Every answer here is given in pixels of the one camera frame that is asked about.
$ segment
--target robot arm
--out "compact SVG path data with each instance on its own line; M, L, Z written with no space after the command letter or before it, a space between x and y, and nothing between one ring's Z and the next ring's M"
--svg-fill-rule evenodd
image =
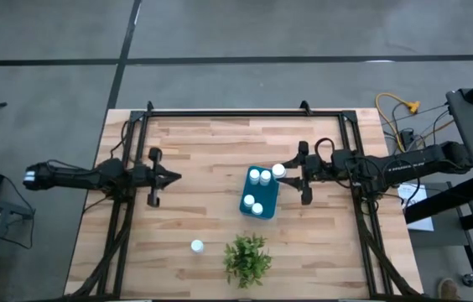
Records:
M283 166L288 169L301 167L301 178L279 181L301 190L302 204L308 205L313 200L310 182L349 180L352 186L361 187L363 197L376 198L392 185L425 175L437 172L465 174L473 163L465 146L453 142L382 158L362 156L348 149L334 150L330 163L319 154L309 155L309 145L300 142L296 157Z
M125 197L131 188L151 187L148 204L158 207L160 199L157 190L181 178L181 175L166 170L161 164L162 151L149 150L153 167L135 163L133 168L125 169L120 159L108 159L94 169L56 167L48 162L38 163L26 169L23 184L28 190L47 190L55 186L100 190L112 199Z

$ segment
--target white paper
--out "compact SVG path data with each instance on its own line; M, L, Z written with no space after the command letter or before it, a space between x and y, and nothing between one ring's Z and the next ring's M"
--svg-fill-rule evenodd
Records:
M409 184L409 183L401 184L398 187L398 195L402 197L404 200L407 200L408 198L410 198L410 196L414 193L416 189L417 189L417 185L415 184ZM413 206L416 203L420 202L421 200L425 200L425 199L427 199L427 190L424 188L424 185L420 185L418 192L412 198L408 206ZM427 218L421 219L420 221L412 222L408 224L408 229L433 232L434 225L432 223L432 218L427 217Z

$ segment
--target sneaker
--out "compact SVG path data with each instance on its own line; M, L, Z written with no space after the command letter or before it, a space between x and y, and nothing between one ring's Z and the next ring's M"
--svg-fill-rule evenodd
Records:
M458 285L451 278L442 279L438 284L438 298L447 300L460 300Z

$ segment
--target concrete floor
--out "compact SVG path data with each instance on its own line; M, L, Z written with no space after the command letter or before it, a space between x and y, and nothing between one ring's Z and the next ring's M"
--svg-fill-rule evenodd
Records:
M0 60L119 57L133 0L0 0ZM242 55L473 55L473 0L143 0L130 57ZM93 163L115 66L0 67L0 173L37 208L34 248L0 245L0 301L62 294L85 191L30 192L29 164ZM374 107L383 91L420 110L473 86L473 61L128 66L117 108ZM384 99L390 112L396 102ZM443 110L403 120L424 130ZM401 108L399 116L406 114ZM454 126L437 143L460 141ZM469 175L435 174L454 183ZM19 201L5 185L1 196ZM28 240L29 225L12 227ZM461 247L416 249L424 290L469 273ZM473 289L461 287L473 300Z

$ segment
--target blue tray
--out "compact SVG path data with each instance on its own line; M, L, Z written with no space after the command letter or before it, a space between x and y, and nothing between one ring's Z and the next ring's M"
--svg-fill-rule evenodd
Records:
M264 170L270 171L271 169L265 169L257 166L251 166L246 173L246 184L244 185L244 192L240 199L240 212L244 215L248 215L260 219L272 219L273 215L276 212L276 203L278 201L278 191L279 183L272 177L268 185L261 185L257 183L252 185L249 179L249 174L252 169L259 170L259 173L262 173ZM255 215L252 213L251 207L244 206L244 196L253 195L255 197L255 202L262 205L262 214Z

